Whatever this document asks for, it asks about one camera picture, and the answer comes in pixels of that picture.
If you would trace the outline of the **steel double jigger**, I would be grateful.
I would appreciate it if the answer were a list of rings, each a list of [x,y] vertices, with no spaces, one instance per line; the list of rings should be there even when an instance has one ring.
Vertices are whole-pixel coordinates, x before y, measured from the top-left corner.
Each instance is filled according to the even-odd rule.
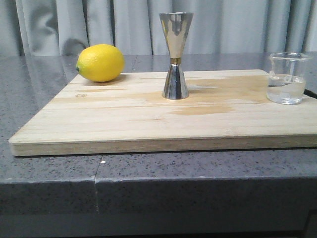
[[[181,68],[181,57],[193,15],[191,12],[159,14],[170,55],[170,66],[162,93],[166,99],[179,100],[189,96],[184,72]]]

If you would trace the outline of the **wooden cutting board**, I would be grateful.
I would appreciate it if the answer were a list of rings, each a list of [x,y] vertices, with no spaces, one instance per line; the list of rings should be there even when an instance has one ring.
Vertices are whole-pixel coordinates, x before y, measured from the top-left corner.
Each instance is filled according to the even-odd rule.
[[[315,147],[317,101],[266,98],[263,70],[190,71],[189,97],[162,97],[165,72],[107,83],[76,76],[9,140],[15,156]]]

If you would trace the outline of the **grey curtain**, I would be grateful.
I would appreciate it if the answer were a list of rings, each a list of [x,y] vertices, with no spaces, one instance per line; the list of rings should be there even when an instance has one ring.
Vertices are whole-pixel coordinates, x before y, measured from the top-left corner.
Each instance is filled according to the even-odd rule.
[[[165,55],[160,13],[191,12],[186,54],[311,52],[314,0],[3,0],[0,54],[77,55],[111,44],[125,55]]]

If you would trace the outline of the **yellow lemon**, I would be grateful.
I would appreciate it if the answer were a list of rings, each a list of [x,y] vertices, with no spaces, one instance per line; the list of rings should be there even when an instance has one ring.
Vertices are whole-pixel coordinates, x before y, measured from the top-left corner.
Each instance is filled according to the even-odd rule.
[[[124,66],[125,59],[118,48],[109,44],[98,44],[80,53],[76,70],[90,81],[107,82],[118,77]]]

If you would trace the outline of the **clear glass beaker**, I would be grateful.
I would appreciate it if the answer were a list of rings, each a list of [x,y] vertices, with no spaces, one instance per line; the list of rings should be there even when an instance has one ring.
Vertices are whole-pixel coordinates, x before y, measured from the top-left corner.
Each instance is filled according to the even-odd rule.
[[[278,52],[269,56],[271,70],[266,97],[275,103],[295,105],[302,101],[305,74],[311,56],[298,52]]]

